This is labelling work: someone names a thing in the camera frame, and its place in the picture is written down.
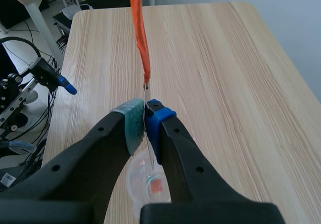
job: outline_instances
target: barcode sticker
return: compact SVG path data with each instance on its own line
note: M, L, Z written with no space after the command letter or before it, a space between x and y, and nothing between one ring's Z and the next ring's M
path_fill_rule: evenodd
M2 179L1 179L1 183L3 185L5 185L6 187L10 187L12 185L12 183L14 183L14 181L16 180L17 178L13 177L12 175L9 175L8 173L6 173Z

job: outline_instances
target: white table leg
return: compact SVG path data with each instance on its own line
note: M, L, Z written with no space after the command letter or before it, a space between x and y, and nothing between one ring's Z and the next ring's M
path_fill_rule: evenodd
M0 23L0 31L2 31L4 34L7 34L8 31L6 30L6 28Z
M31 19L34 21L36 27L38 28L41 36L45 39L46 43L48 44L49 49L51 53L54 55L59 67L61 68L64 57L62 55L62 52L59 50L57 43L54 37L52 36L37 4L31 3L29 5L26 5L25 7L29 12L29 15L31 16Z

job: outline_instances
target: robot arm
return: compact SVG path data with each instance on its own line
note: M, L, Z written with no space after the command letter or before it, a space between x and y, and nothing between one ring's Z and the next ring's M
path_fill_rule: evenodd
M0 222L103 223L114 185L130 157L128 115L130 111L109 113L82 140L1 193ZM250 201L230 187L162 103L147 103L145 124L172 203L144 206L140 223L284 223L274 204Z

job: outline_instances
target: screw hole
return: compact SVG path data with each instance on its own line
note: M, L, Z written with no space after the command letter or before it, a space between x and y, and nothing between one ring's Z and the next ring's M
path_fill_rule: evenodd
M54 165L52 167L52 171L58 171L60 169L60 165Z
M203 173L204 169L201 166L199 166L196 168L196 172Z

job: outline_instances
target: plastic lid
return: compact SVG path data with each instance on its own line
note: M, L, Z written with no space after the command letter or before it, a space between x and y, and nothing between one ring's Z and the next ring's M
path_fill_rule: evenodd
M164 170L158 164L152 169L147 149L136 155L129 164L126 186L135 217L140 216L140 210L146 204L171 201Z

